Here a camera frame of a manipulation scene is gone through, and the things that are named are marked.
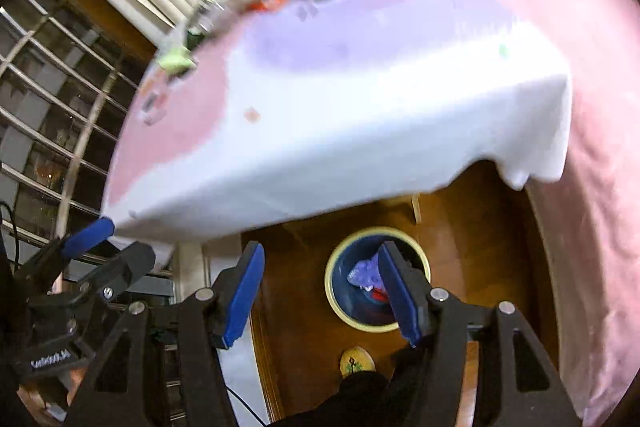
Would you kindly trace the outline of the green snack wrapper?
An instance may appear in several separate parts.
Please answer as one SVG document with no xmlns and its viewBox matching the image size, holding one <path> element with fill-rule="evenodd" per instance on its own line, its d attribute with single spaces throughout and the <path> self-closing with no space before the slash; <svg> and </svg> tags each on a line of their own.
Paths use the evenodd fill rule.
<svg viewBox="0 0 640 427">
<path fill-rule="evenodd" d="M 176 46 L 161 55 L 157 66 L 171 76 L 181 75 L 196 67 L 191 51 L 185 46 Z"/>
</svg>

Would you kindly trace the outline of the purple crumpled trash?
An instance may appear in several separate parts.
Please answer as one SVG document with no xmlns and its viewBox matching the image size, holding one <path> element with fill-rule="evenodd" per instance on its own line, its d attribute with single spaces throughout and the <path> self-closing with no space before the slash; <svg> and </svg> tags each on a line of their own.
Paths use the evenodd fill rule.
<svg viewBox="0 0 640 427">
<path fill-rule="evenodd" d="M 380 273 L 380 266 L 378 265 L 378 255 L 374 255 L 370 259 L 358 261 L 349 271 L 347 282 L 364 291 L 378 291 L 379 293 L 386 294 Z"/>
</svg>

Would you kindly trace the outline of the yellow rimmed trash bin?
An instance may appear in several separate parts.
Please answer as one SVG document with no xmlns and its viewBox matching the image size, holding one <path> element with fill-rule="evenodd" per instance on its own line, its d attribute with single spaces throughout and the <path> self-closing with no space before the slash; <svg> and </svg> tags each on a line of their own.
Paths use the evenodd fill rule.
<svg viewBox="0 0 640 427">
<path fill-rule="evenodd" d="M 373 227 L 347 236 L 326 262 L 324 291 L 334 313 L 361 332 L 383 334 L 398 329 L 378 262 L 378 251 L 386 242 L 393 242 L 401 257 L 431 280 L 430 262 L 408 233 Z"/>
</svg>

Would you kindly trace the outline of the metal window grille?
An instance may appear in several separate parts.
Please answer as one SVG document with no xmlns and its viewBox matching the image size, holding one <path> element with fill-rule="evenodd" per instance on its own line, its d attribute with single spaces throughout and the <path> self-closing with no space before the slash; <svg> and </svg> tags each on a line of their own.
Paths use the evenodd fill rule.
<svg viewBox="0 0 640 427">
<path fill-rule="evenodd" d="M 142 64 L 66 0 L 1 7 L 2 231 L 10 259 L 99 216 Z"/>
</svg>

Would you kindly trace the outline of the pink bed sheet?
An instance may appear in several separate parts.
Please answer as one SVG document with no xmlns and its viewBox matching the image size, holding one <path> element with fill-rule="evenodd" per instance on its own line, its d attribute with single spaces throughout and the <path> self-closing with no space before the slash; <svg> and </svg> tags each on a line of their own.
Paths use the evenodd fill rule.
<svg viewBox="0 0 640 427">
<path fill-rule="evenodd" d="M 570 139 L 558 182 L 530 188 L 554 254 L 561 374 L 601 426 L 639 368 L 639 7 L 634 0 L 500 0 L 566 53 Z"/>
</svg>

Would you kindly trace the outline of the cartoon printed tablecloth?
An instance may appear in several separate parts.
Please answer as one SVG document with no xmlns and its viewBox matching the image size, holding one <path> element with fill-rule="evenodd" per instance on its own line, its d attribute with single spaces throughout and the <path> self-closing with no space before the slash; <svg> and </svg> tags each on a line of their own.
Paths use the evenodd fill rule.
<svg viewBox="0 0 640 427">
<path fill-rule="evenodd" d="M 151 65 L 102 210 L 123 236 L 210 239 L 450 183 L 562 174 L 572 74 L 528 0 L 288 0 L 190 72 Z"/>
</svg>

